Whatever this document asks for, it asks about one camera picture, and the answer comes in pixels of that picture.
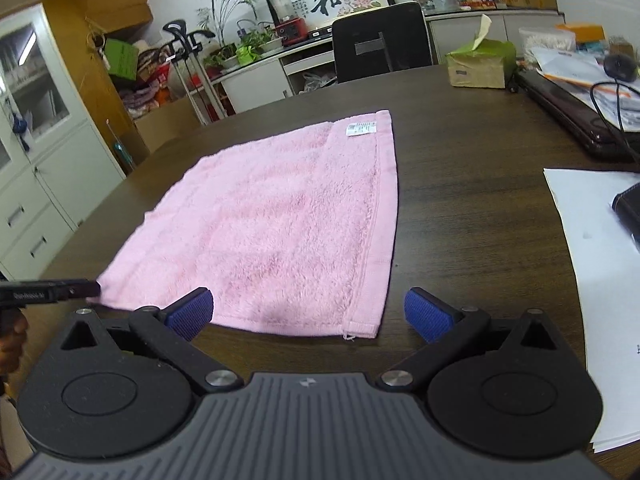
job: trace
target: black wallet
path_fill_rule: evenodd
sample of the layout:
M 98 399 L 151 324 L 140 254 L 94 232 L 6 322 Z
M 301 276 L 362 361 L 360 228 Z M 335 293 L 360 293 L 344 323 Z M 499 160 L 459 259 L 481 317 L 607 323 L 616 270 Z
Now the black wallet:
M 613 199 L 613 211 L 640 244 L 640 184 L 630 187 Z

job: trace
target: chair backrest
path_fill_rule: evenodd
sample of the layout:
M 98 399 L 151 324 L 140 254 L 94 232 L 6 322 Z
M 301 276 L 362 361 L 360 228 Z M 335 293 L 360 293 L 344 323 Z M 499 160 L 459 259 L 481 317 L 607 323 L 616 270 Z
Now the chair backrest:
M 367 10 L 333 24 L 338 82 L 433 64 L 417 2 Z

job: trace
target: chinese character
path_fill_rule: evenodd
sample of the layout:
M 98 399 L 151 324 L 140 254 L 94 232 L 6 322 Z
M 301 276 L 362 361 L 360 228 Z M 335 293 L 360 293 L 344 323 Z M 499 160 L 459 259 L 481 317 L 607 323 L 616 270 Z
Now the chinese character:
M 309 13 L 309 7 L 306 5 L 306 0 L 295 0 L 293 2 L 293 8 L 300 18 L 306 18 Z
M 339 6 L 342 3 L 342 0 L 315 0 L 315 1 L 318 2 L 318 4 L 313 9 L 311 9 L 311 12 L 318 12 L 318 10 L 320 10 L 320 12 L 325 16 L 329 15 L 329 11 L 326 10 L 327 2 L 331 3 L 332 9 L 334 7 Z

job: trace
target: laptop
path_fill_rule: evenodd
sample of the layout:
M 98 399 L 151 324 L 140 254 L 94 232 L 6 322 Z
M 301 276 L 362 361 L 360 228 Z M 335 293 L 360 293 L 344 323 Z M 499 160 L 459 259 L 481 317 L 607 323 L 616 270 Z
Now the laptop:
M 631 161 L 631 156 L 611 136 L 598 114 L 569 92 L 533 70 L 516 72 L 516 82 L 571 133 L 591 155 L 604 160 Z M 629 145 L 640 152 L 640 133 L 626 133 Z

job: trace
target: person's hand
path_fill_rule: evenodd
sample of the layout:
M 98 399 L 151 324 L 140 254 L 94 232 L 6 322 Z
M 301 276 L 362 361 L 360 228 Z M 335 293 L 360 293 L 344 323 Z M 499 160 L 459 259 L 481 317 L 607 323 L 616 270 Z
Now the person's hand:
M 15 372 L 20 365 L 22 346 L 27 341 L 29 323 L 21 312 L 16 313 L 14 329 L 0 336 L 0 376 Z

